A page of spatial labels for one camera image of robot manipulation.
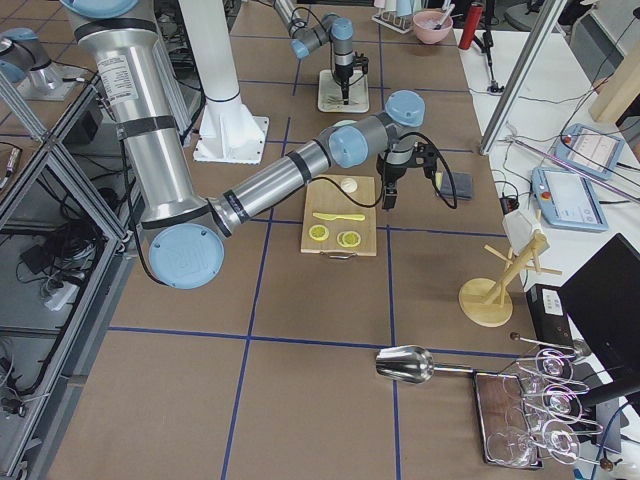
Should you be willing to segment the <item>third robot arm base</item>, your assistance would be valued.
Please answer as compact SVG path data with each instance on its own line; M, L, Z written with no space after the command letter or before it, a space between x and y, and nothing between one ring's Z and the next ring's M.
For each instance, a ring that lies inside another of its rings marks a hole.
M26 100L63 101L77 80L79 67L54 63L36 33L26 27L1 33L1 72Z

